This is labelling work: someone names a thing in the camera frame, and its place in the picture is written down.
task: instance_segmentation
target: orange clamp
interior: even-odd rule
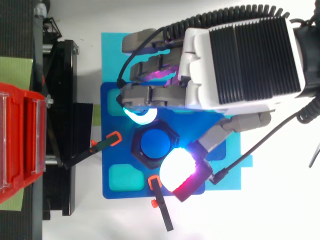
[[[91,140],[91,146],[94,147],[95,145],[97,145],[98,143],[95,140]]]
[[[118,141],[115,141],[115,142],[112,143],[112,144],[110,144],[111,147],[117,145],[118,143],[120,143],[120,142],[122,141],[122,136],[121,136],[120,132],[118,132],[118,131],[114,131],[114,132],[108,134],[108,135],[106,136],[106,138],[108,139],[108,138],[110,138],[110,137],[113,136],[113,135],[117,135],[118,138],[119,138],[119,140],[118,140]]]
[[[152,176],[150,176],[150,177],[148,178],[149,187],[150,187],[150,189],[151,189],[152,191],[154,190],[154,188],[152,187],[152,184],[151,184],[151,180],[152,180],[152,179],[157,179],[160,188],[162,187],[162,183],[161,183],[161,181],[160,181],[159,176],[158,176],[158,175],[152,175]]]
[[[153,207],[154,209],[157,208],[157,207],[158,207],[158,202],[157,202],[157,200],[155,200],[155,199],[151,200],[151,205],[152,205],[152,207]]]

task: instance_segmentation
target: black hexagon nut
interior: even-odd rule
[[[148,157],[141,148],[141,138],[142,136],[149,130],[159,129],[165,132],[170,139],[170,148],[169,151],[162,157],[159,158],[151,158]],[[138,159],[143,165],[145,165],[148,169],[156,169],[159,168],[165,159],[165,157],[171,152],[172,149],[179,145],[180,136],[176,133],[166,122],[162,120],[155,120],[149,124],[141,125],[137,127],[134,131],[132,145],[131,145],[131,154]]]

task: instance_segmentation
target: black heat sink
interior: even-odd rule
[[[220,104],[300,92],[282,17],[209,32]]]

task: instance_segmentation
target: glowing fingertip sensor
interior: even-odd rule
[[[129,111],[125,107],[123,111],[132,121],[139,125],[146,125],[152,123],[153,120],[156,119],[158,110],[156,108],[149,108],[148,111],[143,115],[135,114],[134,112]]]
[[[182,147],[174,148],[163,160],[159,176],[162,184],[170,192],[179,188],[196,172],[196,161]]]

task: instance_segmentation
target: red storage bin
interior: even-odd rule
[[[44,96],[0,83],[0,203],[45,170]]]

